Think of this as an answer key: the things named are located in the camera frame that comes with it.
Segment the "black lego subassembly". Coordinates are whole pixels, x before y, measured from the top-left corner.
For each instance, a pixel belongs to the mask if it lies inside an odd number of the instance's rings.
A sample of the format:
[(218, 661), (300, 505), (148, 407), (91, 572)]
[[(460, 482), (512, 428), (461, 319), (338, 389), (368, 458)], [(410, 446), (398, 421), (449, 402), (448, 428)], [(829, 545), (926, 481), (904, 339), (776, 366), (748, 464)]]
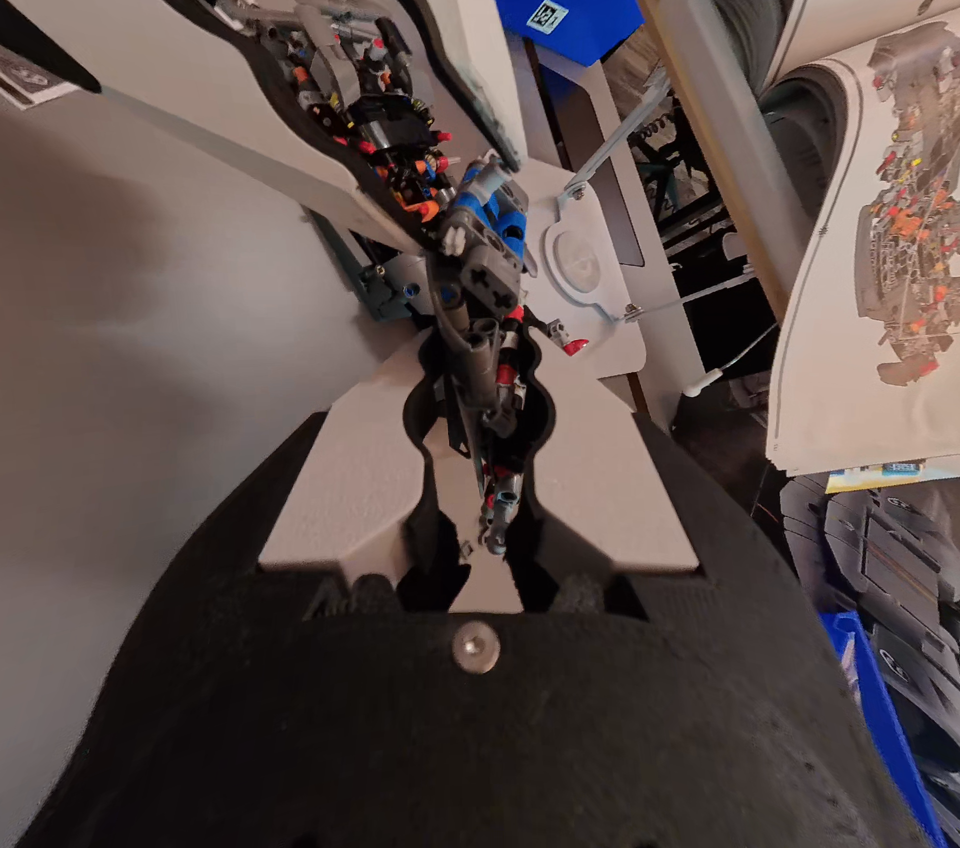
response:
[(427, 255), (443, 349), (451, 448), (471, 461), (479, 491), (478, 543), (505, 556), (521, 508), (529, 439), (523, 433), (530, 356), (522, 275), (528, 200), (493, 151), (472, 161), (441, 210)]

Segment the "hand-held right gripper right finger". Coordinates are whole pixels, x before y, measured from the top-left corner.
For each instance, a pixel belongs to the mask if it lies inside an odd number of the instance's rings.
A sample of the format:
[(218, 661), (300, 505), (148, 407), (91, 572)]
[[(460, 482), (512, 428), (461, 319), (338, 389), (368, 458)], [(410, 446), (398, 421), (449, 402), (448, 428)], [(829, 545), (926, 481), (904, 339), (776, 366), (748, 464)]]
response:
[(700, 566), (628, 406), (538, 328), (532, 381), (547, 432), (532, 458), (535, 561), (571, 576), (685, 575)]

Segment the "blue plastic bin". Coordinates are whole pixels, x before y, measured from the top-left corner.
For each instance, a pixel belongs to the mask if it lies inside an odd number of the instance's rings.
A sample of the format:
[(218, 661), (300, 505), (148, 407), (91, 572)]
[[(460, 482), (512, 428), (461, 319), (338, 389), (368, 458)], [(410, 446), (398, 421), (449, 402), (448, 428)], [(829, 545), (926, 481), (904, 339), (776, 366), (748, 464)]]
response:
[(873, 745), (928, 843), (947, 847), (930, 796), (883, 680), (871, 642), (854, 612), (820, 613)]

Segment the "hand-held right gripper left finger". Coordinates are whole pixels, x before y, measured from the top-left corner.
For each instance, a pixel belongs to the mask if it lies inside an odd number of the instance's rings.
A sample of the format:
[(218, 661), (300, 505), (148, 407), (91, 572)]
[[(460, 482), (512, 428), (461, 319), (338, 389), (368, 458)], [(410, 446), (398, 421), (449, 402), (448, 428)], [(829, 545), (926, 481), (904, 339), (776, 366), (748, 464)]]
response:
[(418, 333), (330, 408), (258, 557), (266, 571), (400, 580), (413, 565), (403, 525), (424, 492), (424, 456), (404, 406), (426, 376)]

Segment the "dark lego set box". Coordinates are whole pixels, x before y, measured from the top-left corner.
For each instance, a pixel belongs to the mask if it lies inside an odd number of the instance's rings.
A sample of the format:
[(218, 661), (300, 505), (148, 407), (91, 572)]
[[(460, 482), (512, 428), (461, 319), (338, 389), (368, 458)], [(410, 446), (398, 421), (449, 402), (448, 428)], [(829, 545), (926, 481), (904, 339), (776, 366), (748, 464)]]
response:
[(784, 537), (818, 613), (858, 614), (947, 846), (958, 846), (958, 549), (895, 487), (780, 493)]

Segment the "white book stand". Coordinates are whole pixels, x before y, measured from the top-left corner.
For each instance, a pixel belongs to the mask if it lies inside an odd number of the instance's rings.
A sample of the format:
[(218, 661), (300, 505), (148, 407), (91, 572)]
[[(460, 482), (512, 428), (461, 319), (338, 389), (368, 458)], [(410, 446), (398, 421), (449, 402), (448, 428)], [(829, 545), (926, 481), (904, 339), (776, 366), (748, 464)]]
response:
[(595, 378), (639, 372), (669, 423), (704, 369), (773, 362), (833, 169), (817, 75), (781, 80), (796, 0), (637, 0), (643, 24), (584, 66), (510, 32), (533, 167), (525, 280)]

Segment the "grey orange lego car model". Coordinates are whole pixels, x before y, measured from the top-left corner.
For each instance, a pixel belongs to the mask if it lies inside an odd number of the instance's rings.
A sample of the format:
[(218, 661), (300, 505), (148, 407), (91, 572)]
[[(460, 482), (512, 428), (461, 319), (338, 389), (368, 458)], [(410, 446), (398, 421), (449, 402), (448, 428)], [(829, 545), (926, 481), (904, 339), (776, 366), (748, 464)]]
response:
[[(429, 87), (387, 9), (371, 0), (294, 0), (290, 10), (246, 6), (244, 30), (270, 51), (300, 108), (330, 139), (360, 155), (405, 214), (432, 234), (455, 192), (434, 128)], [(434, 316), (424, 255), (402, 253), (307, 209), (347, 286), (376, 322)]]

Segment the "lego instruction booklet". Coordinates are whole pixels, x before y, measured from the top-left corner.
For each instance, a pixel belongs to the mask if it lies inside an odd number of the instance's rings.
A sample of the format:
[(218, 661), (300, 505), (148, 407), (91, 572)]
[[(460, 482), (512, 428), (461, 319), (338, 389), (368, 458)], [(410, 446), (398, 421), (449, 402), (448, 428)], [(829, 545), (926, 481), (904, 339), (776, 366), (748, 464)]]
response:
[(782, 318), (791, 474), (958, 459), (958, 0), (640, 0)]

